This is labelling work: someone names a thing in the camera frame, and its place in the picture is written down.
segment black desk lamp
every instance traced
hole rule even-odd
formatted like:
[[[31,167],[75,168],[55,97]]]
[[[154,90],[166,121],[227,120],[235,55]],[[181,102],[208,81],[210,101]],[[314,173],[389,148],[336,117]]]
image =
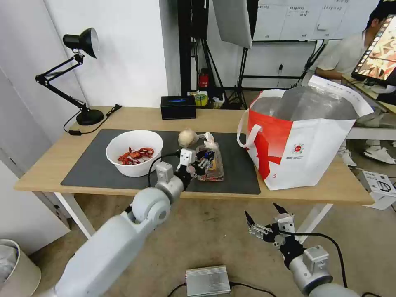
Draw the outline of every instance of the black desk lamp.
[[[89,109],[86,103],[63,93],[61,90],[51,85],[50,82],[55,78],[64,75],[70,70],[73,70],[74,68],[80,66],[83,63],[84,55],[80,53],[81,49],[91,57],[97,58],[97,53],[99,52],[98,35],[96,34],[94,28],[89,28],[84,30],[80,34],[80,36],[66,34],[65,36],[63,36],[63,43],[68,48],[71,48],[73,52],[76,54],[73,57],[71,57],[69,60],[59,64],[58,66],[55,66],[54,68],[48,70],[47,72],[37,75],[36,81],[40,85],[43,85],[47,89],[53,91],[54,93],[58,94],[62,98],[66,99],[67,101],[69,101],[70,103],[74,104],[79,109],[81,109],[81,112],[77,115],[76,118],[77,123],[83,126],[97,124],[104,119],[104,115],[101,111],[96,109]],[[54,72],[54,70],[57,70],[58,68],[62,67],[63,65],[73,60],[75,60],[77,64],[69,67],[66,70]]]

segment whiteboard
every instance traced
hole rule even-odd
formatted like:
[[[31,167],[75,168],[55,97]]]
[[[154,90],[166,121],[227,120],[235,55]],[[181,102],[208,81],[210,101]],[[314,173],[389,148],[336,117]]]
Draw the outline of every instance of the whiteboard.
[[[361,32],[379,0],[259,0],[254,41],[342,39]]]

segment concrete floor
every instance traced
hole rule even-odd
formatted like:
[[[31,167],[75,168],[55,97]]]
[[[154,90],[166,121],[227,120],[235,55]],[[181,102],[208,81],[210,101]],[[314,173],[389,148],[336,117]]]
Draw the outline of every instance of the concrete floor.
[[[383,165],[359,155],[363,141],[349,141],[360,168],[396,176],[396,165]],[[390,147],[396,157],[396,149]],[[132,197],[76,195],[95,229],[125,209]],[[298,226],[312,205],[282,203],[295,213]],[[244,210],[257,223],[273,222],[276,211],[271,203],[258,201],[181,199],[169,219],[148,238],[143,250],[105,294],[108,297],[167,296],[185,281],[186,269],[225,264],[232,281],[249,283],[273,291],[277,296],[301,296],[280,252],[248,234]],[[72,231],[31,255],[42,270],[37,292],[54,285],[74,252],[86,241],[71,223]],[[351,289],[361,294],[371,291],[390,297],[396,291],[396,214],[362,206],[335,205],[316,231],[333,237],[340,245]],[[337,251],[330,242],[310,237],[306,247],[321,244],[330,253],[330,271],[342,284]],[[180,288],[173,296],[186,296]],[[265,296],[248,288],[235,288],[229,296]]]

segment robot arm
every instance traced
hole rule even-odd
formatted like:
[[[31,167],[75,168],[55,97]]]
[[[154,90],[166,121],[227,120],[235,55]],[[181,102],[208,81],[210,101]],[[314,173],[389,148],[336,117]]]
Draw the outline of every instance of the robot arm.
[[[301,293],[309,297],[359,297],[354,291],[333,284],[333,277],[327,270],[329,254],[320,245],[304,248],[294,233],[294,215],[274,203],[279,215],[275,223],[261,226],[255,224],[245,212],[249,233],[272,243],[282,253],[284,263],[292,272],[294,282]]]
[[[195,151],[182,149],[180,165],[157,165],[158,182],[140,191],[120,215],[110,218],[74,254],[59,282],[45,297],[97,297],[104,294],[142,248],[146,237],[169,216],[170,206],[197,171],[205,173],[214,153],[196,160]],[[202,167],[202,161],[208,161]]]

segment wooden table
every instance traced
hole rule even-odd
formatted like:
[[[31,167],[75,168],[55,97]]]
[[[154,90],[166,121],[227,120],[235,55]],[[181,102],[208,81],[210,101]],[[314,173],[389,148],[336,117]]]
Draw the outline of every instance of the wooden table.
[[[364,82],[362,83],[357,83],[357,81],[352,78],[349,75],[343,75],[342,76],[342,84],[346,85],[346,86],[350,86],[351,88],[354,88],[356,90],[358,90],[360,93],[363,93],[364,95],[368,96],[369,98],[373,99],[373,100],[377,100],[378,99],[378,94],[376,92],[374,92],[373,90],[370,89],[370,87],[366,87],[364,86]],[[396,113],[396,106],[389,104],[389,103],[385,103],[385,102],[381,102],[381,101],[377,101],[377,103],[379,105],[382,105],[383,107],[385,107],[388,111]]]
[[[111,107],[95,107],[106,113]],[[55,143],[41,159],[15,184],[16,190],[54,192],[77,225],[89,237],[95,230],[77,204],[72,193],[134,196],[139,190],[107,189],[78,186],[62,186],[61,182],[78,161],[82,153],[100,129],[145,129],[180,131],[189,127],[195,131],[236,133],[244,111],[240,110],[197,110],[197,118],[191,120],[161,120],[159,108],[123,107],[115,112],[96,132],[71,136],[67,133]],[[91,131],[96,126],[83,127],[75,124],[72,129]],[[257,175],[261,193],[258,195],[230,193],[183,192],[182,198],[206,199],[258,199],[264,201],[296,201],[320,203],[317,205],[300,232],[310,232],[331,208],[333,203],[372,204],[372,199],[355,176],[338,156],[331,163],[317,186],[288,190],[269,191]]]

